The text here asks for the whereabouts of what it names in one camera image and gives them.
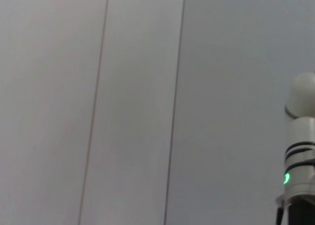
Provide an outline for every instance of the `green light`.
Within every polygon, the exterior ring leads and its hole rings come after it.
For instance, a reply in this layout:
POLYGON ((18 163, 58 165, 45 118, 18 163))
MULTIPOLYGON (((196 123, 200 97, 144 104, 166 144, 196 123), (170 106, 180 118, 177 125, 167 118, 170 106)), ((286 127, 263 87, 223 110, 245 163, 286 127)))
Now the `green light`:
POLYGON ((286 174, 285 175, 285 181, 284 181, 284 183, 283 184, 286 184, 288 181, 289 181, 289 179, 290 179, 290 174, 286 174))

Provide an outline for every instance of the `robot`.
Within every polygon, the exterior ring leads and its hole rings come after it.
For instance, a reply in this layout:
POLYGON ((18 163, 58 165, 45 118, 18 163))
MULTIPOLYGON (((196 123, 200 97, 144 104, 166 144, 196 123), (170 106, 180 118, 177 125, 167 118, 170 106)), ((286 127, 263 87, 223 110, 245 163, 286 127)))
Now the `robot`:
POLYGON ((315 225, 315 73, 293 80, 285 112, 290 118, 284 157, 284 194, 276 199, 276 225, 315 225))

